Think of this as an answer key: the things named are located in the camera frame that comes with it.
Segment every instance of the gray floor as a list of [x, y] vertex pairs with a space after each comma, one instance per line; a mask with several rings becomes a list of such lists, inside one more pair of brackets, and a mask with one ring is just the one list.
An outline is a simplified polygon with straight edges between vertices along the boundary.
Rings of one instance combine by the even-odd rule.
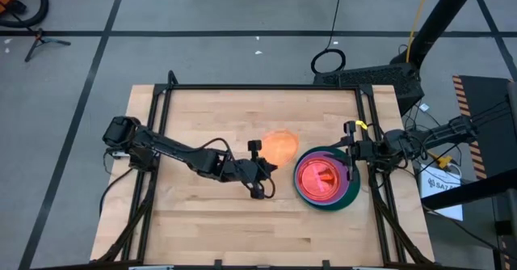
[[[113, 0], [50, 0], [49, 31], [102, 31]], [[419, 0], [342, 0], [336, 29], [409, 31]], [[425, 19], [438, 0], [428, 0]], [[517, 0], [485, 0], [501, 31], [517, 32]], [[122, 0], [114, 31], [329, 30], [335, 0]], [[487, 32], [476, 0], [469, 0], [449, 31]], [[4, 40], [12, 39], [9, 44]], [[70, 47], [43, 47], [24, 63], [31, 38], [0, 36], [0, 264], [18, 267], [78, 105], [98, 37], [66, 38]], [[85, 263], [107, 185], [100, 140], [114, 115], [124, 113], [131, 86], [164, 82], [173, 69], [181, 83], [311, 83], [309, 62], [328, 37], [110, 37], [75, 137], [32, 267]], [[406, 38], [336, 37], [347, 68], [383, 65]], [[517, 57], [517, 39], [504, 39]], [[338, 59], [322, 58], [329, 70]], [[421, 70], [424, 102], [439, 121], [459, 109], [452, 75], [511, 78], [494, 38], [441, 38]], [[418, 123], [432, 126], [426, 115]], [[462, 169], [473, 179], [469, 150]], [[465, 225], [495, 243], [490, 200], [464, 207]], [[492, 253], [454, 225], [427, 219], [436, 259], [459, 267], [492, 268]]]

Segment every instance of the yellow tag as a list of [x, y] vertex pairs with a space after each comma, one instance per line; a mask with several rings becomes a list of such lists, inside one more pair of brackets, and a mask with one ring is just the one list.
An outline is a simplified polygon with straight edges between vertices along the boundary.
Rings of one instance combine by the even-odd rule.
[[368, 130], [368, 126], [363, 121], [361, 121], [361, 120], [356, 120], [355, 121], [355, 125], [360, 126], [364, 130]]

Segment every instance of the wooden tabletop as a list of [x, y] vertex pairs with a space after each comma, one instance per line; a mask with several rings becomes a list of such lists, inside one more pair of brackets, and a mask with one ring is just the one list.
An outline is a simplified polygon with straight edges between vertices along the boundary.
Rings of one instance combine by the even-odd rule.
[[[127, 116], [145, 124], [152, 90], [153, 86], [132, 88]], [[393, 88], [375, 86], [374, 93], [382, 129], [402, 128]], [[364, 104], [368, 109], [366, 98]], [[161, 107], [159, 103], [155, 131]], [[249, 158], [249, 140], [288, 129], [298, 135], [300, 148], [294, 160], [273, 172], [277, 190], [271, 200], [252, 200], [240, 183], [200, 178], [185, 164], [162, 158], [145, 263], [212, 265], [222, 259], [224, 265], [319, 266], [329, 259], [333, 266], [381, 266], [364, 162], [358, 162], [359, 195], [338, 212], [309, 207], [292, 185], [297, 158], [315, 146], [335, 143], [343, 136], [343, 123], [358, 119], [353, 91], [173, 91], [167, 137], [192, 147], [223, 137], [236, 158]], [[127, 159], [115, 161], [111, 181], [127, 168]], [[92, 259], [99, 258], [126, 226], [136, 175], [107, 194]], [[413, 176], [395, 171], [391, 180], [402, 228], [427, 258], [434, 259]], [[391, 259], [396, 261], [389, 226], [387, 233]], [[139, 235], [136, 230], [131, 257], [136, 257]]]

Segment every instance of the orange plastic lid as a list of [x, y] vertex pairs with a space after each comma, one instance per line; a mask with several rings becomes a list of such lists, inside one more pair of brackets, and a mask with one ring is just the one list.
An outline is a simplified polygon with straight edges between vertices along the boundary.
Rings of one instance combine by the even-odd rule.
[[267, 133], [259, 153], [269, 163], [281, 167], [291, 162], [297, 151], [298, 136], [284, 129]]
[[338, 168], [324, 158], [305, 162], [298, 170], [297, 183], [311, 200], [329, 200], [341, 185]]

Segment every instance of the yellow cable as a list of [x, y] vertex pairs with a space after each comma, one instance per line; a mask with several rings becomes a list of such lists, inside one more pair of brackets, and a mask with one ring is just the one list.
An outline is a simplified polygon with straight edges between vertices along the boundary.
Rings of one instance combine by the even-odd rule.
[[422, 13], [423, 3], [425, 1], [426, 0], [420, 0], [420, 6], [418, 7], [418, 10], [417, 10], [417, 17], [414, 18], [413, 27], [411, 28], [411, 33], [410, 33], [410, 40], [407, 43], [406, 63], [410, 62], [410, 52], [411, 52], [411, 44], [413, 43], [413, 34], [414, 34], [414, 30], [417, 28], [418, 20], [420, 19], [420, 14]]

